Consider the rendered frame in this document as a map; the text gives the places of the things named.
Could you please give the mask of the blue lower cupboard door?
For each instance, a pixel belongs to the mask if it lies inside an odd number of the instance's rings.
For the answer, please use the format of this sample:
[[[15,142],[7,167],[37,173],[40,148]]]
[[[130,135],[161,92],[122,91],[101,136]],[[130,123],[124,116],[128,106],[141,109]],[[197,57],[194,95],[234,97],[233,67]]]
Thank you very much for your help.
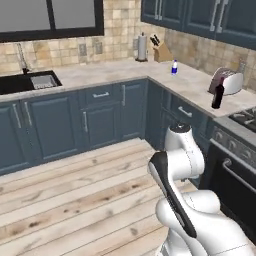
[[[88,133],[84,130],[83,111],[87,112]],[[120,106],[100,104],[81,109],[85,139],[90,149],[101,148],[119,141]]]
[[[21,129],[17,125],[13,103],[17,104]],[[29,140],[19,102],[0,103],[0,176],[27,168],[30,162]]]
[[[154,148],[160,148],[162,88],[153,81],[148,82],[145,138]]]
[[[161,119],[161,137],[160,137],[160,149],[163,150],[165,146],[165,137],[167,128],[169,126],[174,126],[177,122],[177,119],[169,112],[163,110],[162,111],[162,119]]]
[[[145,100],[146,80],[132,80],[121,84],[126,85],[126,104],[121,100],[121,138],[129,140],[142,134],[143,108]]]
[[[30,127],[24,102],[33,126]],[[47,163],[78,154],[82,135],[77,95],[71,92],[33,97],[21,101],[26,128],[37,163]]]

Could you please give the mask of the blue cupboard door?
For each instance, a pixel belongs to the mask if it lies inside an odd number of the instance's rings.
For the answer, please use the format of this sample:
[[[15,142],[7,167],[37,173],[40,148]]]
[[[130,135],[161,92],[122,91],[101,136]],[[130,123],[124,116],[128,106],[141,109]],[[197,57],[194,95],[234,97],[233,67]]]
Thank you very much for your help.
[[[83,111],[87,112],[88,133],[84,130]],[[101,148],[119,141],[120,106],[100,104],[81,109],[85,139],[90,149]]]
[[[215,0],[187,0],[184,31],[188,34],[213,39],[210,22]]]
[[[145,138],[154,148],[160,148],[162,88],[153,81],[148,82]]]
[[[21,129],[17,125],[13,103],[17,104]],[[27,168],[30,162],[29,140],[19,102],[0,103],[0,176]]]
[[[162,119],[161,119],[161,137],[160,137],[160,149],[163,150],[165,146],[165,137],[167,128],[169,126],[174,126],[177,122],[177,119],[169,112],[163,110],[162,111]]]
[[[33,126],[30,127],[24,102]],[[26,128],[37,163],[47,163],[78,154],[82,135],[77,95],[71,92],[33,97],[21,101]]]
[[[256,51],[256,0],[229,0],[216,40]]]
[[[169,29],[181,31],[186,0],[163,0],[162,20],[160,23]]]
[[[142,134],[143,108],[145,100],[146,80],[132,80],[121,84],[126,85],[126,104],[121,100],[121,138],[129,140]]]
[[[141,19],[143,21],[155,21],[155,0],[142,0]]]

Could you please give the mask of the blue drawer front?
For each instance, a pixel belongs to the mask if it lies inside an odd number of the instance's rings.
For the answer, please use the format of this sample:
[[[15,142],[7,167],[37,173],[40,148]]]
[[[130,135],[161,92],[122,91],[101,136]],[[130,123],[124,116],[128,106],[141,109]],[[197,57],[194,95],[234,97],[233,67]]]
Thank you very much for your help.
[[[118,85],[110,84],[82,89],[78,97],[81,107],[89,107],[101,103],[118,102],[121,93]]]
[[[191,112],[193,114],[192,118],[180,112],[178,110],[179,106],[182,106],[186,112]],[[207,115],[197,107],[187,103],[175,95],[172,95],[170,109],[179,120],[189,123],[191,126],[199,129],[202,133],[205,132],[207,126]]]

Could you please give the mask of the white paper towel roll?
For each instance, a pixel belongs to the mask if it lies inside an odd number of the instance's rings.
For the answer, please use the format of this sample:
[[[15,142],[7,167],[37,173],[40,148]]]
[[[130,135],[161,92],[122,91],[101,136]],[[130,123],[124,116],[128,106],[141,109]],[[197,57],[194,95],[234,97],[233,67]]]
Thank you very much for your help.
[[[136,61],[146,62],[147,61],[147,36],[142,32],[138,36],[138,56]]]

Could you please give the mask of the wooden knife block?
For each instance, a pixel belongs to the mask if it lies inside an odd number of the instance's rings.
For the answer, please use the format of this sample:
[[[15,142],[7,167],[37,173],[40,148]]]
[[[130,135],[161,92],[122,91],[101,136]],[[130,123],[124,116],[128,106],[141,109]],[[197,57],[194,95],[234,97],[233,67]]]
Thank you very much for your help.
[[[164,41],[161,41],[156,34],[150,37],[153,43],[154,60],[158,63],[172,61],[173,56]]]

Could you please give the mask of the dark wine bottle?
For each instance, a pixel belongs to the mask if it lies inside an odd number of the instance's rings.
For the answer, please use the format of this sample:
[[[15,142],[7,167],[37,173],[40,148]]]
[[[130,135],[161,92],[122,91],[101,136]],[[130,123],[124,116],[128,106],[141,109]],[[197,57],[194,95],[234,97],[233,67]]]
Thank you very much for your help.
[[[213,97],[212,104],[211,104],[211,107],[213,109],[220,108],[222,97],[224,94],[223,82],[224,82],[224,78],[221,78],[219,84],[215,88],[214,97]]]

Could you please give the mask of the white toaster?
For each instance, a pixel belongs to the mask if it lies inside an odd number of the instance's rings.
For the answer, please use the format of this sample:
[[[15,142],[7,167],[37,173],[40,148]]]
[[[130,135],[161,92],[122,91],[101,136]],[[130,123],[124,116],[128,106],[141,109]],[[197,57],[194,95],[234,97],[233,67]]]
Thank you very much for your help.
[[[218,68],[211,80],[208,92],[213,94],[215,87],[219,85],[220,78],[223,77],[224,93],[223,95],[233,95],[238,93],[242,89],[244,76],[240,72],[232,71],[229,68],[220,67]]]

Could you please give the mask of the black kitchen sink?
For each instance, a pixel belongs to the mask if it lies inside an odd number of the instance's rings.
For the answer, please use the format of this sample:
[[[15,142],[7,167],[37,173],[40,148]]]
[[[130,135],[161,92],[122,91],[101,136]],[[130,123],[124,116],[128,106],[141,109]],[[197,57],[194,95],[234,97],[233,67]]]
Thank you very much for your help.
[[[0,95],[59,87],[62,83],[53,70],[0,76]]]

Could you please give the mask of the black hob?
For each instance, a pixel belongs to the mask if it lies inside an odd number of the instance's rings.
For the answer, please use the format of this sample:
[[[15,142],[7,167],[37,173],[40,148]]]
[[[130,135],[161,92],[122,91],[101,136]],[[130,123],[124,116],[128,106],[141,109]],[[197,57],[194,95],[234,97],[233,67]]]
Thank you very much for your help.
[[[256,133],[256,106],[234,113],[229,118]]]

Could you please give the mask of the black oven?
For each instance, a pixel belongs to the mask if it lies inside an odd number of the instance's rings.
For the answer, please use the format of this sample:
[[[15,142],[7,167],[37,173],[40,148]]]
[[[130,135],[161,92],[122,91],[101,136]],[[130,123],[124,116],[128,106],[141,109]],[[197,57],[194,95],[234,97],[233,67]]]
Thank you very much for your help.
[[[219,117],[213,121],[199,188],[217,194],[221,211],[235,220],[256,246],[256,194],[222,167],[226,158],[232,162],[230,169],[256,189],[256,133],[228,117]]]

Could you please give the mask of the blue upper cupboard door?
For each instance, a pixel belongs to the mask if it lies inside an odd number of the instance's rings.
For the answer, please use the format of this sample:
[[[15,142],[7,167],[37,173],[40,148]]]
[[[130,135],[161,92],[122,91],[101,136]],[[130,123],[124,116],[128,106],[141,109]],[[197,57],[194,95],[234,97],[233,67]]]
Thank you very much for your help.
[[[160,23],[169,29],[181,31],[186,0],[163,0],[162,20]]]
[[[142,0],[141,19],[143,21],[155,21],[155,0]]]
[[[256,51],[256,0],[229,0],[216,40]]]
[[[210,22],[215,0],[187,0],[184,31],[188,34],[213,39]]]

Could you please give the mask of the silver sink tap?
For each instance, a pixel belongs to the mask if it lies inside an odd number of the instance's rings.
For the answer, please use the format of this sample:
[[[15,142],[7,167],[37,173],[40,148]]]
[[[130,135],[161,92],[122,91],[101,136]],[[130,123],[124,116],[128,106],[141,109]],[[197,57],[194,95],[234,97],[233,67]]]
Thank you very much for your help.
[[[28,74],[28,72],[30,70],[29,70],[27,62],[26,62],[26,60],[24,58],[24,54],[23,54],[21,43],[16,43],[16,45],[17,45],[17,49],[18,49],[18,53],[19,53],[20,66],[21,66],[22,72],[23,72],[23,74]]]

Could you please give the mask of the black framed window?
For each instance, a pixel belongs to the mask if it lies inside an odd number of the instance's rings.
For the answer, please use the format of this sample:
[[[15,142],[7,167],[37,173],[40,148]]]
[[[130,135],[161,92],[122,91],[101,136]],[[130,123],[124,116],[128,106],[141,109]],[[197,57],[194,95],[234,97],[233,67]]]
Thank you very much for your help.
[[[1,43],[103,34],[103,0],[0,0]]]

